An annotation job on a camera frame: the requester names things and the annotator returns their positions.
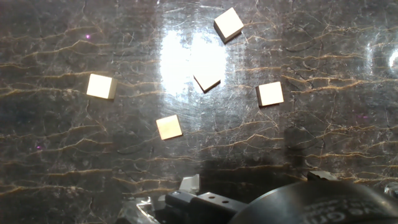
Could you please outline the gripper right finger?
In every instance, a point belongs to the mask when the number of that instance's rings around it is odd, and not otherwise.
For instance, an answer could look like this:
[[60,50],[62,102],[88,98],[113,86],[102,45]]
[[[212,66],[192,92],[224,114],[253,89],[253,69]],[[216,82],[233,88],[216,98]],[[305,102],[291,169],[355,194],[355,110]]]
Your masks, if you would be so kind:
[[311,180],[338,181],[338,178],[324,170],[318,170],[318,171],[312,170],[307,173],[307,180],[308,181],[311,181]]

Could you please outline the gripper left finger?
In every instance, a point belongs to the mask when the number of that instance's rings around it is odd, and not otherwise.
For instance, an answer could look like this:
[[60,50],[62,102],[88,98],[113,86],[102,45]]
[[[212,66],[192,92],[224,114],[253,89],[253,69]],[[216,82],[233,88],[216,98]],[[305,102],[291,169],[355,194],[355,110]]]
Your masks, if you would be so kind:
[[165,196],[164,222],[227,224],[246,203],[207,192],[199,194],[200,176],[184,177],[178,190]]

